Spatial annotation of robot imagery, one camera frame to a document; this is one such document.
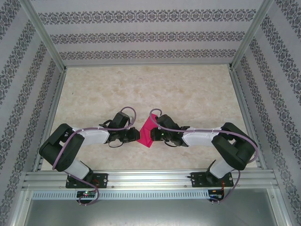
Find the metal edge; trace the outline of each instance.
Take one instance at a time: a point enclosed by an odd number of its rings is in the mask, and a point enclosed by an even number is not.
[[[292,226],[283,197],[279,188],[267,189],[269,201],[271,203],[275,219],[279,226]]]
[[[32,201],[33,191],[21,191],[10,226],[24,226]]]
[[[243,119],[244,119],[244,123],[245,123],[245,126],[246,126],[247,133],[250,136],[250,138],[252,138],[256,143],[258,143],[257,136],[256,136],[256,133],[255,133],[255,129],[254,129],[254,126],[252,124],[251,116],[249,114],[249,111],[248,111],[248,108],[247,108],[247,105],[246,105],[246,101],[244,99],[242,89],[241,89],[241,87],[239,85],[239,82],[238,82],[237,74],[236,74],[235,70],[232,70],[232,69],[229,69],[229,73],[230,73],[233,88],[234,88],[234,91],[235,91],[235,94],[236,94],[236,98],[238,100],[238,105],[239,105],[241,114],[242,114]],[[265,161],[264,161],[264,158],[263,158],[262,151],[261,151],[260,147],[258,147],[258,150],[259,150],[258,159],[259,159],[261,168],[266,170],[267,166],[265,164]]]
[[[251,22],[251,25],[248,28],[248,31],[246,32],[243,40],[241,41],[234,57],[231,62],[232,68],[236,68],[240,59],[244,55],[246,48],[248,47],[249,43],[251,42],[253,36],[255,35],[257,29],[260,26],[260,23],[262,22],[264,16],[267,14],[270,6],[274,0],[263,0],[262,4],[260,5],[253,21]]]
[[[191,172],[205,170],[169,170],[169,171],[114,171],[109,173],[108,187],[105,190],[193,190],[191,180],[188,178]],[[232,172],[232,178],[236,180],[238,172]],[[65,188],[67,175],[55,172],[28,172],[22,189],[27,190],[70,190]],[[237,189],[246,188],[271,188],[278,187],[273,170],[244,170],[241,172],[241,181]]]
[[[52,103],[52,106],[51,106],[51,109],[50,109],[50,113],[49,113],[50,116],[48,117],[48,120],[47,120],[47,123],[46,123],[45,131],[44,131],[44,134],[43,134],[43,137],[42,137],[42,140],[41,140],[41,145],[50,136],[53,121],[55,119],[55,113],[56,113],[56,110],[57,110],[57,106],[58,106],[58,103],[59,103],[59,100],[60,100],[60,97],[61,97],[63,85],[64,85],[64,82],[65,82],[66,73],[67,73],[67,70],[65,70],[65,69],[63,69],[63,71],[61,72],[58,88],[56,89],[56,92],[55,92],[54,102]],[[41,156],[38,153],[36,161],[35,161],[34,166],[33,166],[33,171],[38,170],[40,160],[41,160]]]
[[[34,191],[32,200],[78,200],[78,191]],[[166,199],[208,199],[207,189],[195,190],[147,190],[113,191],[101,190],[98,200],[166,200]],[[94,200],[96,197],[82,197],[82,200]]]
[[[67,65],[67,68],[77,68],[77,67],[112,67],[112,66],[162,66],[162,65],[226,65],[228,63],[225,62],[217,62],[217,63],[111,63],[111,64],[103,64],[103,65]]]
[[[38,13],[36,12],[35,8],[33,7],[30,0],[19,0],[22,8],[25,10],[27,16],[29,17],[30,21],[32,22],[33,26],[35,27],[36,31],[38,32],[39,36],[41,37],[42,41],[44,42],[46,48],[50,52],[51,57],[54,59],[56,65],[58,66],[60,71],[63,71],[65,68],[65,64],[57,51],[53,41],[51,40],[44,24],[42,23]]]

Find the black bracket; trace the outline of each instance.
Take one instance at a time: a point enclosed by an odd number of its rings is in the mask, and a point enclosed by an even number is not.
[[[233,187],[233,177],[231,173],[227,173],[223,178],[219,179],[217,182],[208,182],[206,178],[206,172],[192,172],[188,177],[191,179],[192,187]]]
[[[97,188],[107,188],[108,174],[107,173],[93,173],[92,180],[89,182]],[[66,188],[92,188],[71,176],[67,177]]]

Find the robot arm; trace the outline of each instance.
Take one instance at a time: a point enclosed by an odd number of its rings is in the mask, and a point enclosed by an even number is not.
[[[96,128],[120,129],[130,124],[130,117],[123,112],[118,112],[113,120],[108,120]],[[63,144],[78,128],[72,128],[67,124],[61,124],[40,148],[40,155],[54,165]],[[75,134],[69,141],[55,169],[66,172],[84,181],[91,182],[93,171],[75,157],[81,146],[92,144],[109,144],[119,139],[122,144],[140,139],[140,133],[135,127],[119,131],[111,130],[83,130]]]
[[[234,135],[216,132],[217,130],[229,131],[249,138],[244,132],[229,122],[220,128],[208,129],[211,132],[197,132],[198,129],[193,127],[179,127],[166,114],[158,117],[156,120],[162,127],[183,130],[183,133],[154,128],[150,132],[153,141],[170,141],[173,142],[175,146],[184,147],[206,145],[214,146],[217,149],[222,157],[214,161],[207,169],[206,179],[210,184],[215,184],[219,179],[233,170],[244,170],[255,152],[254,147],[246,140]],[[185,133],[185,130],[196,130],[196,132]]]

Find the marble floor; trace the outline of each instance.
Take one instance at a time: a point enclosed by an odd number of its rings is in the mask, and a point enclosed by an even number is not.
[[[61,123],[97,126],[124,106],[137,111],[138,130],[151,109],[161,108],[179,126],[214,128],[232,122],[246,131],[226,65],[69,68],[52,130]],[[125,113],[133,116],[130,110]],[[163,142],[151,148],[138,142],[120,148],[90,145],[77,155],[93,170],[206,169],[219,157],[214,147],[172,148]],[[44,161],[42,170],[50,169]]]

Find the pink cloth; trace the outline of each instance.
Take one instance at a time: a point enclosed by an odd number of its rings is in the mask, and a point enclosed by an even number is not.
[[[156,120],[156,115],[155,114],[151,114],[152,118],[154,120]],[[146,120],[145,124],[142,126],[141,130],[140,130],[140,139],[137,140],[140,144],[143,144],[147,147],[150,147],[152,145],[152,140],[151,140],[151,130],[153,128],[157,128],[158,126],[155,125],[151,119],[148,117],[148,119]]]

